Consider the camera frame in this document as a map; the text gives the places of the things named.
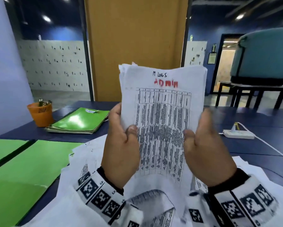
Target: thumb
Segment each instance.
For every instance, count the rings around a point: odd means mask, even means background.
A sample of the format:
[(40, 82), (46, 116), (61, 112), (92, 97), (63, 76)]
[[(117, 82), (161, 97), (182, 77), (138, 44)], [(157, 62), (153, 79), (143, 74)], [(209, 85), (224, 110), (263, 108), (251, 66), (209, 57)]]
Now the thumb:
[(127, 143), (138, 143), (137, 139), (137, 126), (131, 125), (126, 130)]
[(195, 134), (192, 130), (185, 129), (184, 130), (184, 152), (193, 151), (195, 148)]

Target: table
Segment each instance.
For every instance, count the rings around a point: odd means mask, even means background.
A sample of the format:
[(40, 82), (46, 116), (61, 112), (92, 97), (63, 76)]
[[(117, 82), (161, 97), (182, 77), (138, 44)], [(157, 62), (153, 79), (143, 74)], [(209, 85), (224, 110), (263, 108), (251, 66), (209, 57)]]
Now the table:
[(277, 98), (276, 104), (274, 109), (279, 109), (282, 100), (283, 100), (283, 87), (279, 87), (279, 86), (253, 86), (253, 85), (244, 85), (244, 84), (234, 84), (230, 81), (221, 81), (220, 85), (219, 85), (219, 89), (218, 89), (218, 94), (217, 94), (217, 99), (216, 99), (216, 104), (215, 106), (217, 107), (219, 105), (219, 99), (220, 99), (220, 95), (221, 95), (221, 91), (222, 91), (222, 87), (226, 86), (226, 87), (230, 87), (230, 91), (233, 92), (233, 97), (232, 97), (232, 101), (231, 101), (231, 107), (238, 107), (239, 105), (239, 101), (242, 95), (242, 91), (244, 90), (249, 90), (249, 98), (246, 102), (245, 107), (249, 107), (252, 97), (254, 95), (255, 91), (259, 91), (254, 108), (258, 108), (259, 104), (261, 102), (261, 98), (263, 96), (263, 93), (265, 91), (279, 91), (280, 94)]
[[(117, 102), (89, 102), (78, 101), (53, 113), (56, 120), (75, 111), (79, 107), (97, 110), (110, 110)], [(250, 109), (234, 107), (210, 107), (213, 112), (214, 125), (218, 132), (230, 129), (234, 122), (241, 122), (249, 130), (254, 132), (276, 149), (283, 152), (283, 109)], [(37, 139), (64, 142), (87, 142), (99, 136), (107, 134), (108, 123), (102, 124), (98, 131), (89, 134), (59, 134), (47, 133), (42, 128), (37, 128), (34, 122), (27, 123), (10, 132), (0, 135), (0, 139)], [(270, 149), (259, 140), (237, 140), (223, 137), (232, 156), (240, 156), (249, 164), (261, 167), (268, 178), (283, 186), (283, 157)], [(20, 225), (30, 221), (56, 196), (59, 178), (48, 188), (45, 194), (32, 207), (29, 213), (22, 219)]]

